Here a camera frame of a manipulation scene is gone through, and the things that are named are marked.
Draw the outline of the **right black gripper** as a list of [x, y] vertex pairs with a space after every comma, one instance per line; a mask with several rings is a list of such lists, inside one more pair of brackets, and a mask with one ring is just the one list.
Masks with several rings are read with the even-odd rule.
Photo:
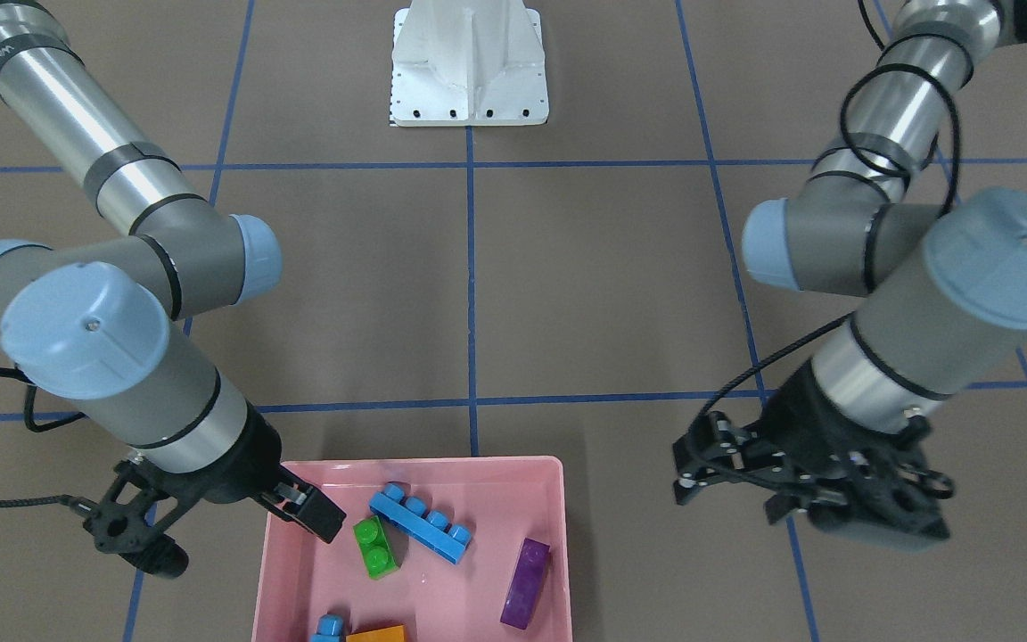
[[231, 504], [246, 498], [326, 544], [334, 542], [346, 513], [316, 485], [280, 464], [280, 435], [249, 407], [243, 432], [215, 463], [195, 473], [166, 473], [154, 463], [119, 462], [117, 479], [85, 514], [83, 528], [104, 554], [121, 556], [146, 574], [173, 580], [188, 555], [167, 529], [200, 501]]

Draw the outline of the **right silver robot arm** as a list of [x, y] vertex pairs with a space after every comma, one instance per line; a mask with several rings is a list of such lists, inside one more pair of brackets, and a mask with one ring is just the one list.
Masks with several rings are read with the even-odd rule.
[[280, 280], [272, 228], [196, 193], [36, 1], [0, 1], [0, 101], [119, 232], [65, 251], [0, 241], [0, 350], [30, 390], [66, 399], [131, 450], [102, 499], [58, 504], [97, 551], [167, 578], [188, 564], [168, 528], [200, 501], [248, 498], [334, 540], [345, 512], [286, 470], [280, 435], [178, 326]]

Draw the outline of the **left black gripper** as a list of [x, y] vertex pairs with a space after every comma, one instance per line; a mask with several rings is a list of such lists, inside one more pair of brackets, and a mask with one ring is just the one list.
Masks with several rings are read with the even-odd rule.
[[749, 483], [770, 492], [769, 523], [804, 512], [828, 535], [859, 543], [925, 551], [952, 536], [941, 501], [955, 485], [934, 471], [922, 441], [928, 419], [909, 417], [900, 433], [855, 425], [802, 366], [768, 399], [749, 425], [702, 410], [672, 446], [674, 500], [684, 506], [721, 483]]

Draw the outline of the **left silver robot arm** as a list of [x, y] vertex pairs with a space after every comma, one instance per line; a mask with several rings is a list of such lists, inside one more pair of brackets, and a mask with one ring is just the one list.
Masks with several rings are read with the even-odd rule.
[[861, 304], [763, 360], [822, 340], [754, 422], [705, 403], [672, 444], [678, 505], [746, 483], [770, 492], [771, 524], [803, 512], [861, 543], [949, 540], [955, 487], [928, 465], [930, 414], [1027, 342], [1027, 193], [957, 203], [955, 97], [1011, 45], [1027, 45], [1027, 1], [904, 3], [802, 190], [750, 212], [754, 280]]

